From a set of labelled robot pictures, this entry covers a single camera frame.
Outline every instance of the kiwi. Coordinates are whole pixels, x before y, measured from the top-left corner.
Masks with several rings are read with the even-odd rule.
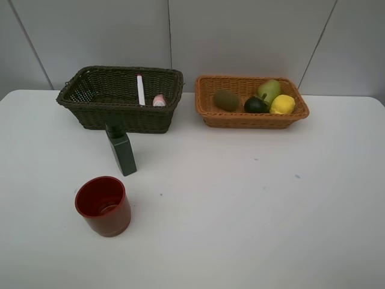
[[[239,97],[234,92],[218,89],[214,93],[214,104],[226,111],[235,111],[239,107]]]

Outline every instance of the wicker basket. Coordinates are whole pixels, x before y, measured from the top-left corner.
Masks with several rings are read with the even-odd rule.
[[[245,113],[243,109],[245,101],[269,79],[278,80],[281,83],[282,94],[295,99],[292,114]],[[235,112],[228,113],[214,105],[213,96],[218,89],[228,89],[239,96],[241,104]],[[201,76],[196,81],[196,110],[205,123],[214,128],[282,129],[309,115],[309,109],[294,83],[279,77]]]
[[[138,104],[137,75],[143,77],[146,106]],[[81,69],[63,88],[57,102],[68,108],[87,129],[105,129],[105,118],[121,115],[128,132],[161,134],[168,130],[183,89],[183,75],[170,69],[90,66]],[[167,105],[153,107],[163,94]]]

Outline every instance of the basket rim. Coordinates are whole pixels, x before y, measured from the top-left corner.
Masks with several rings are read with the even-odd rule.
[[[303,113],[295,113],[295,114],[272,114],[272,113],[232,113],[232,112],[219,112],[219,113],[212,113],[210,111],[206,111],[202,108],[200,98],[201,98],[201,89],[200,84],[201,81],[204,79],[213,79],[213,78],[221,78],[221,79],[250,79],[250,80],[260,80],[260,79],[276,79],[278,81],[286,81],[290,86],[292,86],[293,90],[295,91],[295,94],[297,95],[299,99],[299,103],[297,105],[300,105],[303,109]],[[254,119],[254,120],[300,120],[305,119],[309,116],[310,111],[307,107],[307,104],[305,103],[301,93],[298,91],[297,86],[288,78],[280,77],[280,76],[231,76],[231,75],[201,75],[196,80],[196,92],[195,92],[195,105],[197,112],[202,117],[210,117],[213,119]]]
[[[135,71],[158,71],[158,72],[171,72],[177,76],[176,85],[177,91],[173,93],[172,102],[167,104],[165,107],[154,107],[152,105],[139,105],[139,104],[106,104],[102,102],[75,102],[64,99],[66,93],[74,88],[77,80],[80,79],[83,73],[86,73],[88,70],[103,69],[103,70],[135,70]],[[73,76],[70,81],[66,82],[66,85],[60,90],[57,96],[57,102],[66,107],[66,108],[106,108],[109,110],[135,110],[135,111],[151,111],[151,112],[171,112],[177,107],[183,91],[183,73],[176,69],[164,69],[157,67],[141,67],[141,66],[85,66],[80,69],[75,76]]]

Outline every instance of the white marker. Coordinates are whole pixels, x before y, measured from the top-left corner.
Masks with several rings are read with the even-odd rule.
[[[138,80],[139,104],[140,105],[146,105],[146,101],[144,100],[143,80],[142,80],[142,76],[140,74],[138,74],[137,80]]]

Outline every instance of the white table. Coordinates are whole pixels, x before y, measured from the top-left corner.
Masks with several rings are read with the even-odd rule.
[[[385,288],[385,109],[306,96],[286,130],[214,129],[185,93],[168,133],[129,134],[123,177],[104,131],[58,92],[0,102],[0,287]],[[91,178],[123,181],[133,219],[93,232],[74,207]]]

